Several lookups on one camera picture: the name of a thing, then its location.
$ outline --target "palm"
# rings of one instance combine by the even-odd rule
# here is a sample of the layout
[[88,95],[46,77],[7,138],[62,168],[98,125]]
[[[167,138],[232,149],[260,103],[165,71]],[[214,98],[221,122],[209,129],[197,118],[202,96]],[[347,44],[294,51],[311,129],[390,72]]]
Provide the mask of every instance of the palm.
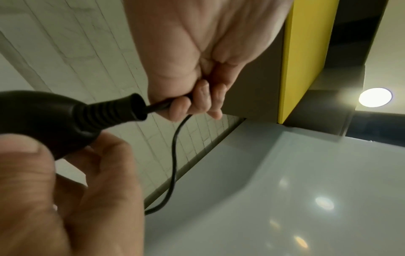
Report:
[[292,0],[127,1],[151,101],[192,91],[199,78],[231,87],[274,40]]

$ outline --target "yellow panel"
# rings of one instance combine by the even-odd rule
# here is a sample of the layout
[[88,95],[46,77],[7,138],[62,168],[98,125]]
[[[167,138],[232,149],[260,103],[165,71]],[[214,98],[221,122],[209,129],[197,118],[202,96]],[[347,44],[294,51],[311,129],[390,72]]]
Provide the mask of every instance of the yellow panel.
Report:
[[295,0],[286,21],[278,122],[282,124],[325,64],[339,0]]

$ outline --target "glossy white surface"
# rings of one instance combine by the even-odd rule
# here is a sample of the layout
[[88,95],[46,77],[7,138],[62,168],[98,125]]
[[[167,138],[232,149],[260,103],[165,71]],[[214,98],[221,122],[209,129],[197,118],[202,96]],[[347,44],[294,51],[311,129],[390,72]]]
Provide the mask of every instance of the glossy white surface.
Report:
[[146,218],[146,256],[405,255],[405,149],[246,121]]

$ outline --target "black cable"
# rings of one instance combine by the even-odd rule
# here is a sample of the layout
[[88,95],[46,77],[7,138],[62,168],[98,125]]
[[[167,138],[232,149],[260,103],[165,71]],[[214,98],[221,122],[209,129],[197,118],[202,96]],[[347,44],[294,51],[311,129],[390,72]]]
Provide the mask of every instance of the black cable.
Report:
[[184,124],[187,122],[187,120],[190,119],[192,115],[188,115],[178,126],[176,132],[174,133],[173,136],[173,141],[172,141],[172,161],[173,161],[173,169],[172,169],[172,177],[170,179],[170,185],[169,189],[167,190],[166,196],[163,198],[163,200],[155,207],[145,210],[145,215],[155,213],[162,209],[167,202],[169,202],[170,197],[173,194],[174,191],[174,185],[176,184],[176,173],[177,173],[177,156],[176,156],[176,142],[177,142],[177,136],[180,133],[181,128],[184,126]]

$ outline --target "round ceiling light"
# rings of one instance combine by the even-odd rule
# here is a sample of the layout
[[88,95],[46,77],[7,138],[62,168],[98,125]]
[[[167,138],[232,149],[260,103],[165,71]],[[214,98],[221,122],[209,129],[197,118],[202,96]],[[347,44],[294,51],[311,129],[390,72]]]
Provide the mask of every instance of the round ceiling light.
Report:
[[385,88],[371,88],[360,94],[359,102],[365,107],[381,107],[390,102],[392,93]]

